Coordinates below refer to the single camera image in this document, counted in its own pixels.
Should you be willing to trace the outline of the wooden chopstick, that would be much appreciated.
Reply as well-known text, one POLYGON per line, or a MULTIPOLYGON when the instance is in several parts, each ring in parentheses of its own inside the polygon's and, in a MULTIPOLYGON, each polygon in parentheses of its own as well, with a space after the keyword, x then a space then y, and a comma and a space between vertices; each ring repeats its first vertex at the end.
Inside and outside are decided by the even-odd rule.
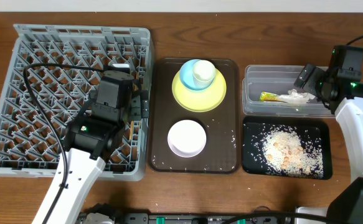
POLYGON ((131 121, 130 122, 130 136, 129 136, 130 141, 133 140, 133 133, 134 133, 134 121, 131 121))

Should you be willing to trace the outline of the white tissue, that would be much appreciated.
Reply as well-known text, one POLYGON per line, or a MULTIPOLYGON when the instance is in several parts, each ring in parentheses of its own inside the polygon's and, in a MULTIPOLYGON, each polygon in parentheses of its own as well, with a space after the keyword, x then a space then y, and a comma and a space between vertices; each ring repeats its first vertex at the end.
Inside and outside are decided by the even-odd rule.
POLYGON ((297 90, 292 89, 288 90, 287 95, 279 95, 278 100, 290 103, 294 105, 303 105, 306 104, 309 100, 315 99, 315 96, 310 93, 298 93, 297 90))

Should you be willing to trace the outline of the light blue bowl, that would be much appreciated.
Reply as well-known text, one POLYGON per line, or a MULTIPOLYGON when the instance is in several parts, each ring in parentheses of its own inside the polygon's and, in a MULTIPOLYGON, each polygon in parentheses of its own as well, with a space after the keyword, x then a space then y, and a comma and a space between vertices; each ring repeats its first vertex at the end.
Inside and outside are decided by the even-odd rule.
POLYGON ((198 90, 193 82, 192 68, 194 64, 200 59, 192 59, 187 61, 180 69, 179 76, 182 84, 190 90, 198 90))

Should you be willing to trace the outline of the yellow green snack wrapper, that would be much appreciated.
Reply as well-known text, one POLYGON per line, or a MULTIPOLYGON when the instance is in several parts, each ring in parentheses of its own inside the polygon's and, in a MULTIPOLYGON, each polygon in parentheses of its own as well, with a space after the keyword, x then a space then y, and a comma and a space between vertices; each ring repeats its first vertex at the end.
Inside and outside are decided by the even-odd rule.
POLYGON ((279 95, 263 91, 260 95, 259 101, 277 101, 283 102, 279 95))

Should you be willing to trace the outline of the white cup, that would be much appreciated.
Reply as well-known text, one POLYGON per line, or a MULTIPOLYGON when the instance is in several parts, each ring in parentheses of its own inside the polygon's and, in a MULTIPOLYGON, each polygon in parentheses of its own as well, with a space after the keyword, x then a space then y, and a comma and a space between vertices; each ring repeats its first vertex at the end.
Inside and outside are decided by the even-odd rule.
POLYGON ((198 60, 193 68, 193 82, 198 90, 203 90, 211 85, 216 75, 215 66, 208 60, 198 60))

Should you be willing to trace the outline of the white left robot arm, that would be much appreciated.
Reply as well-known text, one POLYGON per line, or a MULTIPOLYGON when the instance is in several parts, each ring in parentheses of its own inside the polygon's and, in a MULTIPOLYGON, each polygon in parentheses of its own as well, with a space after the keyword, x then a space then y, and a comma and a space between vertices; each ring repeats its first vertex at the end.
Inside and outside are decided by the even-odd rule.
POLYGON ((105 65, 98 72, 98 90, 59 141, 60 162, 34 223, 75 223, 92 185, 122 142, 126 124, 148 117, 148 92, 129 65, 105 65))

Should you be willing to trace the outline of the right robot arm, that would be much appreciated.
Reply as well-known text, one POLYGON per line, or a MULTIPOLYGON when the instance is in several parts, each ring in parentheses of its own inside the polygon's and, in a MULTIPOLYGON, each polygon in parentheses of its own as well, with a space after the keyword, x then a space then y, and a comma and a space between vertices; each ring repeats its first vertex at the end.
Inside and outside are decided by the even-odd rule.
POLYGON ((325 223, 363 223, 363 48, 336 45, 323 70, 307 64, 294 85, 314 95, 340 125, 352 182, 329 205, 325 223))

